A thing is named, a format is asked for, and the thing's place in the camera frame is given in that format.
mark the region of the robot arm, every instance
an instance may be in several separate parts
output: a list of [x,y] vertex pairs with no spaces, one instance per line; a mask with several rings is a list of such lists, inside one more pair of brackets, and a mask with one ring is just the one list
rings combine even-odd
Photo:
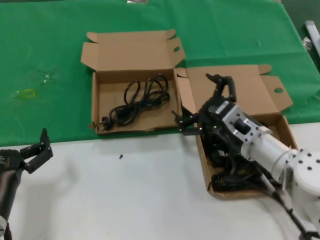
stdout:
[[[273,137],[270,129],[245,114],[235,104],[236,93],[231,77],[209,74],[206,76],[216,83],[213,97],[187,121],[175,114],[180,132],[184,135],[213,133],[219,136],[232,152],[241,154],[248,161],[259,163],[291,196],[295,212],[312,222],[320,233],[320,154],[307,149],[289,148]],[[230,97],[222,96],[226,85],[229,86]],[[187,128],[194,123],[197,123],[198,127]],[[275,188],[263,174],[261,181],[269,193],[276,196],[276,200],[285,207]],[[304,228],[293,215],[293,211],[286,207],[285,209],[303,234]]]
[[42,130],[40,143],[25,147],[20,151],[0,150],[0,237],[4,235],[5,240],[11,240],[8,219],[20,185],[22,172],[26,170],[32,174],[51,157],[53,157],[53,152],[45,128]]

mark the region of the screw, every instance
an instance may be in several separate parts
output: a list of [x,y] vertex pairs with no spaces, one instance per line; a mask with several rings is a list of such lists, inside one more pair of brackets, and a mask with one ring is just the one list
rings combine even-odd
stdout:
[[215,111],[215,107],[214,106],[210,106],[208,110],[209,110],[209,113],[213,113]]

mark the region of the box hole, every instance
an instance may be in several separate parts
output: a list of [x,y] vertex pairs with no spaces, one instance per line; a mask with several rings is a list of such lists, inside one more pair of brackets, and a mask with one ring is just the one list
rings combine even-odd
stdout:
[[275,88],[274,89],[274,92],[276,93],[276,94],[280,94],[280,93],[282,93],[284,90],[281,88],[281,87],[277,87],[277,88]]
[[179,47],[179,46],[176,46],[176,47],[173,49],[174,52],[178,52],[179,50],[180,50],[180,47]]

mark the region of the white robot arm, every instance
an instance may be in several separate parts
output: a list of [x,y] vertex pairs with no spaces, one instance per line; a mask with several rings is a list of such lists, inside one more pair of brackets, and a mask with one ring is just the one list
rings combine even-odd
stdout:
[[238,105],[222,121],[235,123],[238,119],[250,126],[248,133],[242,134],[232,124],[226,126],[234,136],[243,140],[241,155],[270,172],[291,196],[294,211],[304,220],[312,222],[320,233],[320,154],[287,147],[273,137],[270,129],[258,126],[247,118]]
[[[245,114],[236,102],[233,79],[230,76],[206,75],[216,83],[213,96],[198,113],[187,120],[175,113],[175,121],[184,135],[218,136],[229,148],[229,155],[241,154],[255,161],[291,196],[295,213],[314,224],[317,232],[306,232],[299,220],[288,209],[267,177],[261,172],[260,182],[268,194],[277,200],[301,230],[305,239],[320,238],[320,153],[307,149],[291,149],[273,137],[270,129]],[[229,97],[222,95],[228,85]]]

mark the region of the black power cord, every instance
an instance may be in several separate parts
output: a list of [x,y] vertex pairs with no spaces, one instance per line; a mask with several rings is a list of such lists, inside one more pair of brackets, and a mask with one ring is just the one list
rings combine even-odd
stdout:
[[4,240],[12,240],[12,234],[11,234],[11,231],[10,231],[9,223],[7,223],[7,225],[6,225],[6,229],[4,231],[3,239]]
[[[136,91],[131,100],[128,101],[127,93],[134,84],[137,84]],[[152,90],[153,84],[156,84],[160,89]],[[126,87],[123,95],[125,104],[113,108],[109,113],[109,117],[104,116],[102,118],[105,130],[111,130],[114,124],[121,127],[128,126],[135,121],[141,111],[156,109],[170,100],[168,79],[162,74],[149,78],[145,82],[143,96],[141,100],[136,101],[140,87],[141,82],[138,80],[131,82]]]

